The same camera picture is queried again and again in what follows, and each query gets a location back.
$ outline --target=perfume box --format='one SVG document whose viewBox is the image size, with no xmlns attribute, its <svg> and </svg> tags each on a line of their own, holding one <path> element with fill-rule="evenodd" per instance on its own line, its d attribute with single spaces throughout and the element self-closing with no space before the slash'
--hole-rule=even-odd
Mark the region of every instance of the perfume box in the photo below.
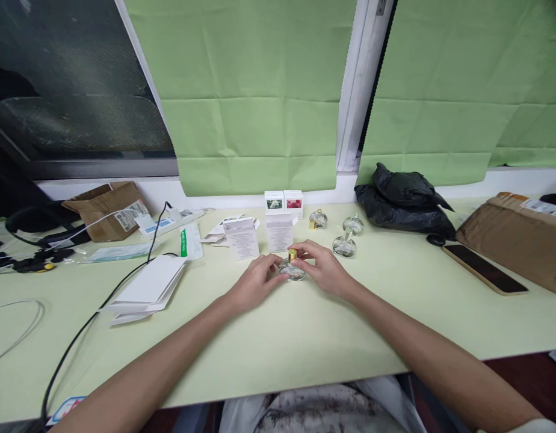
<svg viewBox="0 0 556 433">
<path fill-rule="evenodd" d="M 301 220 L 304 211 L 304 195 L 302 191 L 299 189 L 285 189 L 284 202 L 284 212 L 290 212 Z"/>
</svg>

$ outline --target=white sleeve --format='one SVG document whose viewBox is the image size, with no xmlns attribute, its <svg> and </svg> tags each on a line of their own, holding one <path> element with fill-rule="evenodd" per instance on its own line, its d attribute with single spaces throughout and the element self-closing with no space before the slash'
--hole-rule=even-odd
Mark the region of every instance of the white sleeve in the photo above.
<svg viewBox="0 0 556 433">
<path fill-rule="evenodd" d="M 536 419 L 508 433 L 556 433 L 556 424 L 548 419 Z"/>
</svg>

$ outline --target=desk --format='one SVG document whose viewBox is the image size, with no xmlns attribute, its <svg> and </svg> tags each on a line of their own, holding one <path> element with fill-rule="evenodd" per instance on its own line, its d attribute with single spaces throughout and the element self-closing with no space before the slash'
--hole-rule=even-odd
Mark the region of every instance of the desk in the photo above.
<svg viewBox="0 0 556 433">
<path fill-rule="evenodd" d="M 460 210 L 456 201 L 451 204 Z M 327 230 L 308 229 L 306 218 L 316 209 L 307 207 L 305 219 L 295 227 L 295 241 L 308 238 L 330 246 L 342 234 L 343 220 L 358 212 L 366 227 L 355 238 L 356 258 L 340 259 L 348 272 L 478 358 L 556 349 L 554 293 L 509 272 L 531 292 L 500 296 L 427 243 L 424 235 L 375 228 L 357 204 L 321 208 L 329 218 Z M 264 220 L 261 208 L 208 212 L 198 220 L 202 236 L 224 216 L 238 212 Z M 267 253 L 264 224 L 258 238 L 260 251 Z M 179 252 L 177 230 L 160 239 L 163 244 L 157 253 Z M 139 241 L 136 233 L 121 243 Z M 39 416 L 43 393 L 67 344 L 123 276 L 142 261 L 0 275 L 0 304 L 35 298 L 46 306 L 37 328 L 0 360 L 0 422 Z M 69 396 L 87 395 L 189 321 L 225 293 L 248 264 L 249 260 L 231 261 L 227 248 L 207 245 L 204 258 L 183 274 L 166 310 L 114 328 L 108 328 L 111 315 L 99 315 L 60 372 L 49 413 Z M 0 350 L 25 329 L 34 308 L 21 304 L 0 310 Z M 307 278 L 285 283 L 260 308 L 230 323 L 188 369 L 164 407 L 405 371 L 393 350 L 351 307 Z"/>
</svg>

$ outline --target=windowsill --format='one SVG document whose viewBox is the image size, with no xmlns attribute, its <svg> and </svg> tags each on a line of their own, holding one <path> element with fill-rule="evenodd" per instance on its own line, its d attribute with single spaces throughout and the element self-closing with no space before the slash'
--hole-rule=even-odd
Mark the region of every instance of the windowsill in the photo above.
<svg viewBox="0 0 556 433">
<path fill-rule="evenodd" d="M 356 201 L 354 196 L 356 178 L 357 173 L 355 171 L 339 172 L 336 176 L 336 189 L 305 192 L 306 205 Z M 179 209 L 258 207 L 264 200 L 262 194 L 186 197 L 177 176 L 41 180 L 36 184 L 51 199 L 65 200 L 105 183 L 125 180 L 131 180 L 137 184 L 151 210 L 159 209 L 165 200 Z M 468 185 L 438 186 L 436 190 L 445 198 L 490 197 L 501 191 L 531 195 L 547 194 L 556 192 L 556 168 L 490 168 L 482 182 Z"/>
</svg>

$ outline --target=glass perfume bottle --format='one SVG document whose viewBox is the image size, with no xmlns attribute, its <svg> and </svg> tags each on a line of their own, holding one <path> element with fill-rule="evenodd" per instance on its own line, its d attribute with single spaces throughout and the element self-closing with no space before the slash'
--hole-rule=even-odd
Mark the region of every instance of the glass perfume bottle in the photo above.
<svg viewBox="0 0 556 433">
<path fill-rule="evenodd" d="M 325 229 L 328 218 L 322 209 L 318 209 L 316 212 L 312 212 L 310 215 L 310 228 L 313 229 Z"/>
<path fill-rule="evenodd" d="M 344 236 L 338 236 L 332 242 L 332 251 L 338 256 L 351 258 L 356 254 L 356 243 L 350 239 L 352 237 L 352 229 L 347 227 Z"/>
<path fill-rule="evenodd" d="M 349 216 L 344 222 L 342 223 L 342 228 L 346 231 L 347 228 L 352 229 L 352 234 L 355 236 L 360 236 L 362 230 L 364 230 L 364 223 L 358 217 L 358 213 L 354 214 L 354 216 Z"/>
<path fill-rule="evenodd" d="M 290 277 L 288 279 L 291 281 L 304 280 L 304 277 L 306 276 L 306 273 L 302 269 L 296 268 L 295 266 L 290 264 L 293 260 L 296 259 L 297 256 L 298 250 L 291 248 L 290 250 L 288 250 L 288 257 L 282 260 L 282 263 L 278 267 L 278 272 L 280 272 L 281 274 L 288 274 L 288 276 Z"/>
</svg>

